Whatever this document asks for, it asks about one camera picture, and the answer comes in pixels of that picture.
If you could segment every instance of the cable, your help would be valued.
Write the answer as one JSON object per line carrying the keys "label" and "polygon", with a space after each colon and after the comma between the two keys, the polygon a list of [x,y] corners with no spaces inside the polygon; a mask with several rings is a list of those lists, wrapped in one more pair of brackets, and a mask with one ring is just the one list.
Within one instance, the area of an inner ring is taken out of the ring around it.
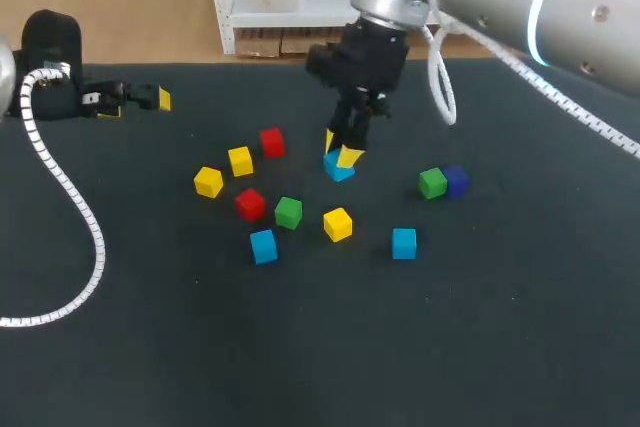
{"label": "cable", "polygon": [[[503,61],[509,68],[511,68],[511,70],[523,78],[533,88],[580,123],[586,125],[614,145],[623,149],[625,152],[628,152],[634,157],[640,159],[640,144],[620,131],[614,129],[609,124],[571,100],[499,43],[489,39],[457,19],[441,12],[438,0],[427,1],[429,2],[429,6],[431,7],[436,22],[440,25],[440,29],[436,33],[435,37],[431,35],[431,31],[429,31],[426,26],[422,29],[425,38],[430,44],[428,58],[429,87],[431,88],[431,94],[436,106],[447,124],[453,125],[456,121],[456,104],[453,90],[451,89],[451,92],[448,90],[448,88],[451,88],[451,82],[449,81],[449,75],[444,65],[444,60],[442,59],[440,50],[449,33],[465,34],[476,42],[484,45],[498,59]],[[442,89],[438,82],[438,72],[444,81],[448,105],[442,95]]]}
{"label": "cable", "polygon": [[22,81],[22,87],[20,89],[20,107],[22,110],[22,119],[24,120],[24,126],[27,130],[27,134],[29,135],[31,143],[33,144],[33,148],[40,156],[40,159],[42,159],[42,162],[44,162],[44,165],[47,166],[47,169],[49,169],[51,174],[67,192],[73,203],[76,205],[76,207],[84,217],[84,220],[86,221],[87,226],[91,231],[96,250],[95,266],[93,268],[91,278],[89,279],[89,282],[87,283],[85,288],[82,289],[82,292],[80,292],[80,294],[67,305],[48,314],[38,315],[35,317],[0,317],[0,327],[33,327],[36,325],[48,324],[69,315],[71,312],[84,304],[89,296],[91,296],[93,291],[98,286],[98,283],[102,278],[102,273],[104,272],[106,251],[104,239],[102,237],[102,231],[100,230],[98,221],[93,215],[93,212],[91,212],[91,209],[89,208],[87,203],[80,195],[80,192],[78,192],[78,189],[75,188],[71,180],[69,180],[69,178],[65,175],[56,161],[53,160],[53,157],[40,138],[40,133],[38,132],[35,121],[33,120],[33,111],[31,110],[31,93],[35,84],[41,81],[50,82],[61,79],[67,79],[67,76],[64,75],[61,71],[54,69],[37,69],[25,76],[24,80]]}

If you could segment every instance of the cube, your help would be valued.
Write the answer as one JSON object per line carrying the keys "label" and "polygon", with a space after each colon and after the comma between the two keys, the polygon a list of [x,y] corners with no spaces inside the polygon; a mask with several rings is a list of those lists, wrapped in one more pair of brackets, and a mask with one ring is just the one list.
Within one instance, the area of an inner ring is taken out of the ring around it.
{"label": "cube", "polygon": [[249,238],[251,239],[251,249],[253,250],[256,265],[278,260],[276,239],[273,237],[271,230],[255,232],[251,234]]}
{"label": "cube", "polygon": [[345,179],[355,175],[356,169],[353,167],[344,169],[338,167],[338,158],[340,157],[340,149],[332,150],[324,156],[324,170],[336,182],[342,182]]}
{"label": "cube", "polygon": [[284,139],[279,129],[263,130],[260,132],[260,141],[266,158],[284,155]]}
{"label": "cube", "polygon": [[334,242],[339,242],[353,234],[353,221],[340,207],[324,214],[324,230]]}
{"label": "cube", "polygon": [[391,250],[394,260],[414,260],[418,250],[416,229],[393,229]]}
{"label": "cube", "polygon": [[222,172],[209,167],[203,167],[193,179],[196,192],[205,197],[215,199],[222,190]]}
{"label": "cube", "polygon": [[471,179],[459,165],[450,165],[442,169],[447,178],[447,197],[462,197],[469,190]]}
{"label": "cube", "polygon": [[302,202],[289,197],[282,197],[276,207],[276,224],[295,230],[302,220]]}
{"label": "cube", "polygon": [[229,150],[229,160],[235,177],[253,174],[253,162],[248,147]]}
{"label": "cube", "polygon": [[438,168],[427,170],[420,174],[418,186],[425,198],[435,199],[447,192],[447,178]]}
{"label": "cube", "polygon": [[264,215],[265,201],[255,190],[248,189],[236,197],[236,208],[240,217],[252,224]]}

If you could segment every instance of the green block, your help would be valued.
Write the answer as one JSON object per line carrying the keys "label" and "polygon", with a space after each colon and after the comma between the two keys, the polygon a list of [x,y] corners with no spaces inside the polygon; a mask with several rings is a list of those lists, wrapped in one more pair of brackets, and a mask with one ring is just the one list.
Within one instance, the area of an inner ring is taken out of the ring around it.
{"label": "green block", "polygon": [[447,178],[440,169],[430,169],[420,174],[418,186],[427,199],[435,199],[447,192]]}
{"label": "green block", "polygon": [[295,230],[302,220],[302,202],[283,197],[276,207],[276,224]]}

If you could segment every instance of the black mat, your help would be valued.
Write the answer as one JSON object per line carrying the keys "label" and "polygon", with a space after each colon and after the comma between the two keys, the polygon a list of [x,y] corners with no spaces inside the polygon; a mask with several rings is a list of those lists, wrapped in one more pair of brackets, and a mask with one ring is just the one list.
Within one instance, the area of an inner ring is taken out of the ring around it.
{"label": "black mat", "polygon": [[[637,426],[640,162],[498,63],[450,69],[459,125],[412,64],[341,184],[321,162],[334,94],[298,65],[91,69],[163,83],[175,112],[41,126],[103,228],[107,270],[67,319],[0,331],[0,425]],[[550,78],[640,137],[637,105]],[[257,152],[273,126],[288,157],[232,179],[227,149]],[[470,194],[421,200],[418,173],[450,162]],[[215,201],[194,194],[205,164],[225,172]],[[0,128],[0,168],[0,314],[41,314],[84,286],[93,246],[19,122]],[[250,186],[271,208],[304,202],[268,267],[234,212]],[[339,206],[355,235],[332,244],[322,214]],[[405,226],[419,258],[393,263]]]}

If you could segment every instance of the dark blue block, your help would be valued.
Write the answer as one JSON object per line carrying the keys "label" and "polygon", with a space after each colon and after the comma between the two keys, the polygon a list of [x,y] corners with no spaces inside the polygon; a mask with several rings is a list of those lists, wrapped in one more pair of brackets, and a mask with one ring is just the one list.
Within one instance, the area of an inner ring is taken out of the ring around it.
{"label": "dark blue block", "polygon": [[276,249],[276,239],[273,237],[271,230],[263,230],[251,234],[251,248],[256,264],[264,264],[278,259],[278,251]]}
{"label": "dark blue block", "polygon": [[394,260],[413,260],[418,250],[416,229],[393,229],[391,250]]}
{"label": "dark blue block", "polygon": [[447,197],[461,197],[467,193],[471,179],[459,165],[450,165],[442,169],[447,178]]}
{"label": "dark blue block", "polygon": [[341,182],[348,179],[356,173],[356,169],[351,167],[350,169],[344,169],[338,167],[338,158],[340,157],[340,149],[333,150],[324,156],[324,170],[327,174],[336,182]]}

